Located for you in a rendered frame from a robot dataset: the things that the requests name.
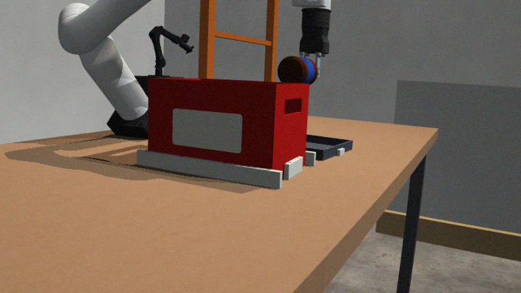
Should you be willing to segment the red crate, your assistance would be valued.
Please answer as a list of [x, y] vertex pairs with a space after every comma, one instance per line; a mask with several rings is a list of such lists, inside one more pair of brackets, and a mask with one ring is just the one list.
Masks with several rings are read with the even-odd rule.
[[285, 163], [300, 156], [305, 166], [308, 104], [308, 83], [148, 78], [148, 151], [279, 170], [284, 179]]

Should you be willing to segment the brown bottle with blue label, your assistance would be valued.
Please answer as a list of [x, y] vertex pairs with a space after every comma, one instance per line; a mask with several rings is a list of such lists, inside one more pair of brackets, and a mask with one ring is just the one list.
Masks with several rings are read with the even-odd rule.
[[317, 79], [318, 69], [314, 61], [298, 56], [284, 58], [277, 69], [281, 82], [310, 83]]

